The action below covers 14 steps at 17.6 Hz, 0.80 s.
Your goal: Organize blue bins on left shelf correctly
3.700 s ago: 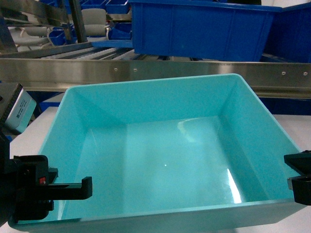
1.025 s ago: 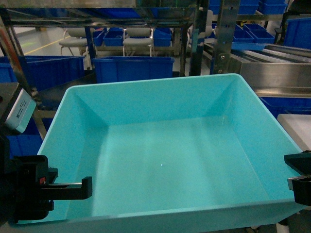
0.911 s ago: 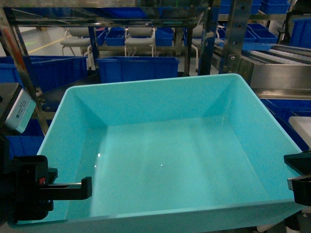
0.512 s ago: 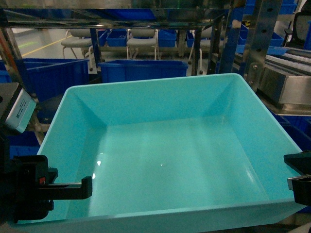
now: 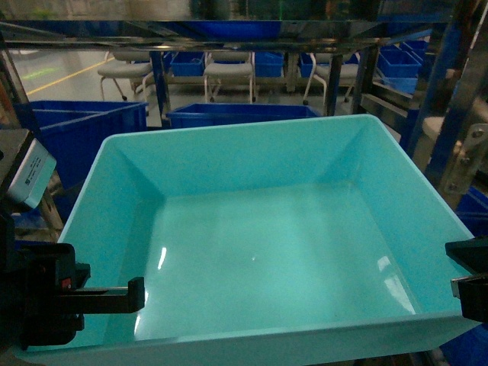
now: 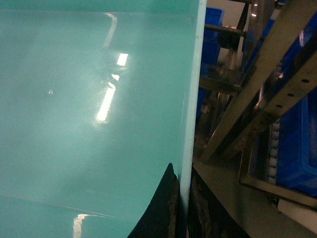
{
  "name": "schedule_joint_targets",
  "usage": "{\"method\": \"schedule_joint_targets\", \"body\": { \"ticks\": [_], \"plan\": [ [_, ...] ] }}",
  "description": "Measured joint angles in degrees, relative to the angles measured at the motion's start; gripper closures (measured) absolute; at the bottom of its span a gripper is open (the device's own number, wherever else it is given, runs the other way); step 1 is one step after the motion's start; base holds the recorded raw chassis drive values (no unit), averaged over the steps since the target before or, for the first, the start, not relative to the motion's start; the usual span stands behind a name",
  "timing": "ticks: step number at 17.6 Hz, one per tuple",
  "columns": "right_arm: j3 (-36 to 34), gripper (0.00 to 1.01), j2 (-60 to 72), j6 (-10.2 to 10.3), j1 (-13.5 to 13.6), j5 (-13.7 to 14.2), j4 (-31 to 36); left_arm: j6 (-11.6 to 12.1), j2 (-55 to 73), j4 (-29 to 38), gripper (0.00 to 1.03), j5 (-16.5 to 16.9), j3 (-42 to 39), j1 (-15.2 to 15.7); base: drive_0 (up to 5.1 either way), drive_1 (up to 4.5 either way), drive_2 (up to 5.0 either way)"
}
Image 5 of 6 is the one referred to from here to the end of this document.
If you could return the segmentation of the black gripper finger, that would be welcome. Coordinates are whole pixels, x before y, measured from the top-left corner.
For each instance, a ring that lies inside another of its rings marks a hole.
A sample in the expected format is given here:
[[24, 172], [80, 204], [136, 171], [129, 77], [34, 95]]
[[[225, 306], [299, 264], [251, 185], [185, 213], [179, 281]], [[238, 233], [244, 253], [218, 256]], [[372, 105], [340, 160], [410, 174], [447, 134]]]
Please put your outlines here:
[[487, 321], [487, 273], [452, 279], [451, 290], [461, 302], [464, 318]]

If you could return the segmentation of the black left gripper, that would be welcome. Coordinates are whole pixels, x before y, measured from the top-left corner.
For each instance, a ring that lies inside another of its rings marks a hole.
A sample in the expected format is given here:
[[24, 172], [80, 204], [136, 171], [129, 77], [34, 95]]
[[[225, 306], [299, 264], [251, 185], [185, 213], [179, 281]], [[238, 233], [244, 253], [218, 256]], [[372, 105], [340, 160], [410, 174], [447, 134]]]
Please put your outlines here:
[[[1, 343], [30, 347], [66, 345], [85, 328], [83, 314], [135, 313], [145, 307], [144, 277], [126, 287], [82, 288], [89, 264], [75, 260], [72, 245], [17, 241], [14, 220], [1, 214]], [[67, 310], [54, 310], [56, 296]]]

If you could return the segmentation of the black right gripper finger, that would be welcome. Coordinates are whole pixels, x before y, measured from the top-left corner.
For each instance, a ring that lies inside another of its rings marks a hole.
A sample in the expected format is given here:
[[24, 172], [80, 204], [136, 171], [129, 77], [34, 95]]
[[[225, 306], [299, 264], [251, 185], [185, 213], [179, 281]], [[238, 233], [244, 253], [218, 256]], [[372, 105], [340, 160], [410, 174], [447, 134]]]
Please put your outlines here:
[[449, 258], [471, 274], [487, 273], [487, 236], [447, 242], [445, 251]]

